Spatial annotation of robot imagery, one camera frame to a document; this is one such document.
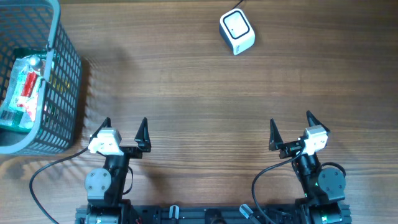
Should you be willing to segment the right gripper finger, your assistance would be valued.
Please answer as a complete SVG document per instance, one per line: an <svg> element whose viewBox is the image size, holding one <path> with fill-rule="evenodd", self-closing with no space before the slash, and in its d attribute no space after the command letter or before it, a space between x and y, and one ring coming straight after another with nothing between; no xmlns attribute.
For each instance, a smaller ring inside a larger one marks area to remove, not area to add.
<svg viewBox="0 0 398 224"><path fill-rule="evenodd" d="M322 128L326 131L327 134L330 134L330 130L323 124L321 123L310 110L307 110L306 112L306 116L307 116L307 121L308 121L308 125L310 127L312 126L322 126Z"/></svg>
<svg viewBox="0 0 398 224"><path fill-rule="evenodd" d="M273 118L270 119L270 138L269 145L270 146L279 146L283 144L282 137L280 136L279 130Z"/></svg>

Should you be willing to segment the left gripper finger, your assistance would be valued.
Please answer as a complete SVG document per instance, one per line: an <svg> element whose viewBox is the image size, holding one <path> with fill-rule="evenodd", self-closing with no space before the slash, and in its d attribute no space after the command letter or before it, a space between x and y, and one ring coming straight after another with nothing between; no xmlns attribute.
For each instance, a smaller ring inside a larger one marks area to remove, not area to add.
<svg viewBox="0 0 398 224"><path fill-rule="evenodd" d="M100 125L99 130L101 130L102 128L110 128L110 127L111 127L111 119L109 117L106 117L105 120Z"/></svg>
<svg viewBox="0 0 398 224"><path fill-rule="evenodd" d="M150 137L149 137L149 130L148 130L148 123L147 118L144 117L142 119L141 125L137 131L136 137L134 138L135 142L139 147L151 147Z"/></svg>

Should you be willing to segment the red stick packet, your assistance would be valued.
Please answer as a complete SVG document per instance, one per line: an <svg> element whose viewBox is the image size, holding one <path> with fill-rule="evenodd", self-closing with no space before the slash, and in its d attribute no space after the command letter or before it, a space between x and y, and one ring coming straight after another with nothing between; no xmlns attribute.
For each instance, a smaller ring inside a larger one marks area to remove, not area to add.
<svg viewBox="0 0 398 224"><path fill-rule="evenodd" d="M22 108L36 105L41 76L35 72L27 72L21 73L19 78L19 88L15 99L16 106Z"/></svg>

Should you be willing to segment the yellow liquid small bottle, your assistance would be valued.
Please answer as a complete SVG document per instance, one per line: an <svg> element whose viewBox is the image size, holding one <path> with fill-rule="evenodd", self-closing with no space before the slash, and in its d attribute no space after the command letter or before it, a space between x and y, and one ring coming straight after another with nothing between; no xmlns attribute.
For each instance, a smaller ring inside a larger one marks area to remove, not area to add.
<svg viewBox="0 0 398 224"><path fill-rule="evenodd" d="M36 55L30 56L29 65L32 67L33 71L38 75L42 76L44 74L45 62L42 59L40 59L38 56Z"/></svg>

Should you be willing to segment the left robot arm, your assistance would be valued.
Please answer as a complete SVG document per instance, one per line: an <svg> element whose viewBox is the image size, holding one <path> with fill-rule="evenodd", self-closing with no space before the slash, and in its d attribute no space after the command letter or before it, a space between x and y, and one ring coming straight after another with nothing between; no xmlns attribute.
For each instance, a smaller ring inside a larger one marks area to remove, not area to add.
<svg viewBox="0 0 398 224"><path fill-rule="evenodd" d="M102 168L93 169L85 179L88 205L76 211L75 223L142 223L142 218L129 199L123 195L131 159L141 159L142 154L151 151L147 118L143 118L134 138L137 146L121 146L119 131L111 127L106 118L103 124L90 136L88 150L105 157Z"/></svg>

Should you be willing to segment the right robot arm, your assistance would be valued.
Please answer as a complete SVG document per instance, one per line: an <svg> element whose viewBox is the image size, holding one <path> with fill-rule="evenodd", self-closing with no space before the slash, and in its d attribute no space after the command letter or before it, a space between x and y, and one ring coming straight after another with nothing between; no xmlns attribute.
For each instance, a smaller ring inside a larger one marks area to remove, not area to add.
<svg viewBox="0 0 398 224"><path fill-rule="evenodd" d="M310 111L306 116L308 127L292 142L283 142L275 121L270 120L269 150L292 160L304 197L293 204L267 205L264 211L275 223L351 224L351 210L343 203L346 171L334 162L321 163L317 156L326 147L330 130Z"/></svg>

